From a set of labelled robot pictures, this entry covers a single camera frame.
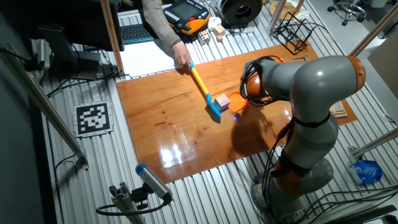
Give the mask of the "person's bare hand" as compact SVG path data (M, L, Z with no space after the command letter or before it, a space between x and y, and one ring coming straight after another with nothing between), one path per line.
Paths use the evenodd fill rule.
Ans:
M190 53L183 42L178 42L172 46L175 54L175 61L181 65L189 67L191 64Z

